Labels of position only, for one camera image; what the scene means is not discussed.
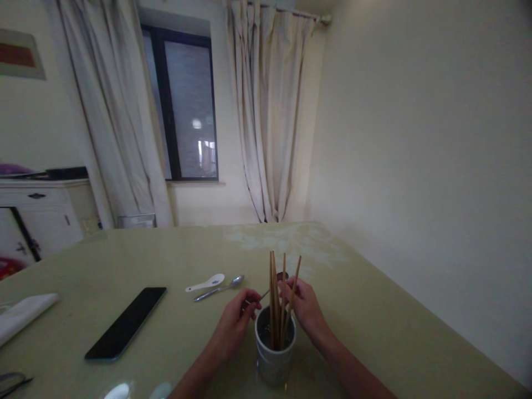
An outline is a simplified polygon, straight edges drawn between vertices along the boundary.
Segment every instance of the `picture frame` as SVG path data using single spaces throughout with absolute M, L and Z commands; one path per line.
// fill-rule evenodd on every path
M 46 80 L 32 35 L 0 29 L 0 75 Z

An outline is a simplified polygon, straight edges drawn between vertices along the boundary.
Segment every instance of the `spoon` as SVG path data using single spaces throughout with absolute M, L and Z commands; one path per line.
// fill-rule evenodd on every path
M 201 301 L 202 299 L 205 299 L 206 297 L 211 296 L 212 294 L 217 293 L 218 291 L 224 291 L 224 290 L 226 290 L 228 288 L 236 287 L 242 281 L 244 281 L 244 275 L 241 275 L 241 276 L 238 276 L 238 277 L 234 278 L 233 281 L 231 281 L 227 285 L 224 285 L 223 287 L 220 287 L 220 288 L 217 288 L 217 289 L 213 289 L 212 291 L 209 291 L 206 294 L 203 294 L 203 295 L 195 297 L 194 298 L 194 302 Z
M 193 285 L 192 287 L 188 287 L 187 289 L 185 289 L 185 292 L 195 291 L 200 288 L 215 287 L 216 285 L 220 284 L 225 277 L 226 276 L 224 276 L 223 274 L 215 274 L 213 277 L 209 278 L 204 283 Z

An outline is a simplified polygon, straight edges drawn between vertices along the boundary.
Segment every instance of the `white cup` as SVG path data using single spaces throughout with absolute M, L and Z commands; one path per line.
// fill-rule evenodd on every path
M 295 320 L 292 316 L 287 331 L 288 346 L 281 351 L 274 351 L 270 348 L 269 342 L 263 342 L 264 331 L 269 331 L 270 324 L 270 306 L 262 308 L 257 321 L 255 322 L 255 337 L 257 339 L 257 367 L 259 374 L 264 382 L 272 386 L 278 386 L 285 383 L 290 376 L 290 360 L 295 344 Z

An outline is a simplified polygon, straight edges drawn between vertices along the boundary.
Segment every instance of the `cabinet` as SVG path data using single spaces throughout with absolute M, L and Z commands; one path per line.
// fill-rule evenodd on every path
M 0 257 L 16 259 L 24 265 L 34 262 L 20 226 L 9 208 L 0 208 Z
M 97 225 L 88 179 L 0 180 L 0 257 L 28 266 L 82 240 Z

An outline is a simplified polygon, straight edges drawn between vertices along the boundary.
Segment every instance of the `light green tabletop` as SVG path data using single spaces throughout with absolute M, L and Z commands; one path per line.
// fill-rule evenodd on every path
M 131 398 L 172 387 L 209 340 L 226 290 L 206 300 L 185 288 L 224 273 L 268 289 L 269 251 L 287 253 L 294 274 L 318 296 L 339 339 L 400 398 L 516 398 L 525 388 L 319 223 L 180 227 L 101 232 L 0 283 L 0 303 L 58 292 L 61 300 L 0 348 L 0 374 L 34 380 L 16 398 L 103 398 L 121 382 Z M 144 287 L 167 287 L 155 311 L 115 363 L 83 360 Z M 335 376 L 299 329 L 293 369 L 272 390 L 256 376 L 250 323 L 242 350 L 207 397 L 341 397 Z

